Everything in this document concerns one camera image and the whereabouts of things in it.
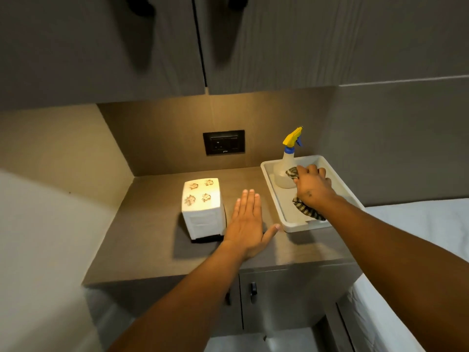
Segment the person's left forearm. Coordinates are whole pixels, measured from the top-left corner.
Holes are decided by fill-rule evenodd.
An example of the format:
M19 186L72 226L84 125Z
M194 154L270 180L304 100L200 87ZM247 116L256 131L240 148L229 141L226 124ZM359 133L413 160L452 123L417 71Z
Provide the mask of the person's left forearm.
M107 352L203 352L248 247L227 240L118 337Z

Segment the striped cleaning cloth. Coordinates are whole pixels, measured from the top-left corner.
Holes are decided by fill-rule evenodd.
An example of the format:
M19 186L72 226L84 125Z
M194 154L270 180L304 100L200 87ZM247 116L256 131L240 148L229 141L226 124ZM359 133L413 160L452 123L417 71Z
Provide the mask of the striped cleaning cloth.
M297 167L291 167L286 171L286 174L288 177L290 177L292 180L299 179L299 174ZM319 221L326 221L326 218L322 216L318 211L315 209L305 205L302 200L300 200L298 197L293 198L292 202L294 203L294 206L304 215L314 218Z

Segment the person's left hand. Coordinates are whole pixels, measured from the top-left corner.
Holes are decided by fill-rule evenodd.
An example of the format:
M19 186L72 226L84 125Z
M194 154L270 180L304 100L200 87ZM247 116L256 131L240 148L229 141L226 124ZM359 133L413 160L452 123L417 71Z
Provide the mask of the person's left hand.
M263 245L264 222L262 218L261 197L256 193L256 213L254 220L247 220L247 196L249 190L245 189L241 195L241 205L238 217L226 228L224 240L221 244L223 249L236 254L241 261L253 258L264 250Z

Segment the person's right forearm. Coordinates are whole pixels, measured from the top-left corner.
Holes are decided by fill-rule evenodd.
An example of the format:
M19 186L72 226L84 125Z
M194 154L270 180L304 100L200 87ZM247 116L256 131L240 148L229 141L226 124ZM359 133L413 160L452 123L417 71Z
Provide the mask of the person's right forearm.
M426 352L469 352L469 262L338 195L303 201L331 223Z

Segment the spray bottle with yellow trigger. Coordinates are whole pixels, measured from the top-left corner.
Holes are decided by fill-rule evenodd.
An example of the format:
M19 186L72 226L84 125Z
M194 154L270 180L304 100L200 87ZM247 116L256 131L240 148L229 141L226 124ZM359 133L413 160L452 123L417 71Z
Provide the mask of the spray bottle with yellow trigger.
M274 182L280 188L292 189L296 186L294 180L287 174L287 171L292 167L296 167L295 145L303 146L301 139L302 130L303 126L297 127L282 142L284 146L283 158L274 165L273 171Z

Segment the person's right hand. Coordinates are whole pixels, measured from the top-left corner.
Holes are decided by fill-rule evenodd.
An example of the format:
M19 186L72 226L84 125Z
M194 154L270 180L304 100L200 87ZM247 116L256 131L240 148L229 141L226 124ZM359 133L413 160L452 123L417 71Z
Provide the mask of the person's right hand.
M338 199L338 195L331 187L331 180L325 183L296 184L297 197L304 204L320 211Z

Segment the black wall socket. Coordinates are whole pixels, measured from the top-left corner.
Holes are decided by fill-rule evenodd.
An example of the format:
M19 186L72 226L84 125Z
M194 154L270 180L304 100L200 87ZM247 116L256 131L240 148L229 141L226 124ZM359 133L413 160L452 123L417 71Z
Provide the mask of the black wall socket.
M245 130L204 132L207 156L245 153Z

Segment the white floral tissue box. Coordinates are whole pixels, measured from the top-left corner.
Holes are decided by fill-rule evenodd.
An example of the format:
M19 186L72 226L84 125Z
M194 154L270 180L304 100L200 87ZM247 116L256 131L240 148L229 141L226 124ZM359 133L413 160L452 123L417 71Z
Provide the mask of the white floral tissue box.
M223 240L226 211L218 178L203 178L184 183L181 213L191 242Z

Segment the grey upper cabinet door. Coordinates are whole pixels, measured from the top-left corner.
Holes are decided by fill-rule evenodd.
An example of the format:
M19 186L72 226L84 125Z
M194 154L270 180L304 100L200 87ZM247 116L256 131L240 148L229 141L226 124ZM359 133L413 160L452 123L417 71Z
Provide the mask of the grey upper cabinet door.
M193 0L225 95L469 76L469 0Z
M204 94L192 0L0 0L0 111Z

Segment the white bed mattress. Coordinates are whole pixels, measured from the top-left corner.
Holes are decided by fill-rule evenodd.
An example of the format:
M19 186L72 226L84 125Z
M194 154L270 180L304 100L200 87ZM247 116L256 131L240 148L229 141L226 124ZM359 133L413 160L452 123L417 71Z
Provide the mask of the white bed mattress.
M469 262L469 198L369 207L367 212ZM425 352L364 274L338 306L355 352Z

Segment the white plastic tray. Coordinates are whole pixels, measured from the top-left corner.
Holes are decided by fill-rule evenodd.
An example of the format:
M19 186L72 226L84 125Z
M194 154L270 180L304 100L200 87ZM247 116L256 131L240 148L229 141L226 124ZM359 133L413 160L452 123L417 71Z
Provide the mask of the white plastic tray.
M328 221L316 220L308 217L296 209L293 198L296 195L296 189L284 189L276 185L274 181L274 167L280 159L269 160L261 163L261 170L267 182L267 186L273 198L275 208L284 231L288 233L310 231L317 229L324 229L331 227ZM343 182L337 172L332 168L328 161L321 155L310 155L304 157L296 157L295 163L297 165L308 166L314 164L318 167L323 167L326 170L327 177L331 179L331 185L337 195L342 196L350 204L365 211L365 207L358 200L355 194Z

